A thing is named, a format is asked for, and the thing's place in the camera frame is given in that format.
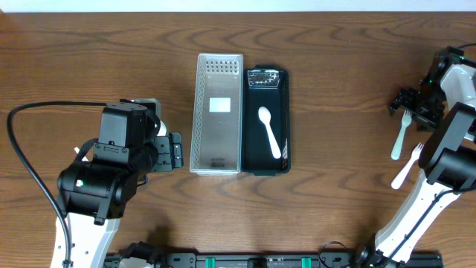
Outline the pale green plastic fork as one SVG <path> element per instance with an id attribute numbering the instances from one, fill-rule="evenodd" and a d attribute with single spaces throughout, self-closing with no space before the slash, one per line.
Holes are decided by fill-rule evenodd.
<path id="1" fill-rule="evenodd" d="M 390 157 L 392 158 L 392 160 L 399 159 L 402 152 L 402 145 L 405 138 L 405 132 L 406 132 L 406 129 L 410 126 L 411 122 L 412 122 L 411 112 L 406 109 L 402 116 L 399 134 L 395 140 L 393 149 L 390 154 Z"/>

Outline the white plastic fork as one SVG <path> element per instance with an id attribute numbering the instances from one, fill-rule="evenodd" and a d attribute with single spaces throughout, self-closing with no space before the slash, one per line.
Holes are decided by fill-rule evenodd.
<path id="1" fill-rule="evenodd" d="M 398 190 L 402 186 L 402 183 L 405 181 L 405 178 L 410 173 L 410 170 L 414 162 L 416 162 L 419 159 L 423 147 L 424 147 L 423 143 L 418 143 L 418 145 L 413 149 L 410 159 L 407 161 L 405 166 L 400 170 L 400 172 L 398 172 L 398 174 L 395 176 L 392 183 L 390 184 L 392 189 Z"/>

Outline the white perforated plastic tray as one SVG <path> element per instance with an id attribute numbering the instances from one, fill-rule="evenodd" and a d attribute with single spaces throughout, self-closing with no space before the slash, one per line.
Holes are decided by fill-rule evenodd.
<path id="1" fill-rule="evenodd" d="M 242 143 L 243 55 L 198 56 L 190 171 L 235 176 Z"/>

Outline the black perforated plastic tray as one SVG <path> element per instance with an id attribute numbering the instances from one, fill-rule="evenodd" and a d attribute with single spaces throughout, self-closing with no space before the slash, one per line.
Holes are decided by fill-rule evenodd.
<path id="1" fill-rule="evenodd" d="M 280 150 L 272 155 L 266 127 L 258 110 L 271 114 L 270 127 Z M 241 171 L 255 176 L 276 176 L 291 170 L 291 123 L 288 72 L 276 66 L 256 65 L 244 74 L 242 103 Z"/>

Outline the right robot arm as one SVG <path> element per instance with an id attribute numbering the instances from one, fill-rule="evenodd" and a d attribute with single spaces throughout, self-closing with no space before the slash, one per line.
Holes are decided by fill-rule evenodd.
<path id="1" fill-rule="evenodd" d="M 442 267 L 438 253 L 414 253 L 418 240 L 437 216 L 462 194 L 475 190 L 475 62 L 465 46 L 438 51 L 419 88 L 402 89 L 390 113 L 404 109 L 402 127 L 412 121 L 432 134 L 418 144 L 392 181 L 398 189 L 414 163 L 419 176 L 393 219 L 354 254 L 351 267 Z"/>

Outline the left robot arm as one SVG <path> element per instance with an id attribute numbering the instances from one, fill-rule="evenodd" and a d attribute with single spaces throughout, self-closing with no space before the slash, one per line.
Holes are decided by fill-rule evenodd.
<path id="1" fill-rule="evenodd" d="M 167 257 L 143 242 L 108 252 L 126 204 L 149 173 L 184 164 L 180 133 L 167 131 L 153 98 L 120 100 L 102 111 L 98 138 L 87 141 L 59 175 L 58 203 L 65 235 L 56 233 L 52 267 L 165 267 Z M 62 258 L 69 249 L 70 260 Z"/>

